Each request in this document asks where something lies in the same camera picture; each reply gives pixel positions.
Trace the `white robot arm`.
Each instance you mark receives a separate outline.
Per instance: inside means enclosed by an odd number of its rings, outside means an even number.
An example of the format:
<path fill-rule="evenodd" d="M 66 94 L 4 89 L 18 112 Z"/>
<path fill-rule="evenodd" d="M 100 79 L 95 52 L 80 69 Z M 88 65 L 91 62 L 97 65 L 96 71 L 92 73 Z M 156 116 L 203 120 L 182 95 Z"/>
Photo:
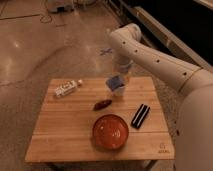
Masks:
<path fill-rule="evenodd" d="M 175 140 L 175 171 L 213 171 L 213 73 L 140 42 L 131 23 L 108 34 L 115 66 L 124 75 L 133 62 L 183 95 Z"/>

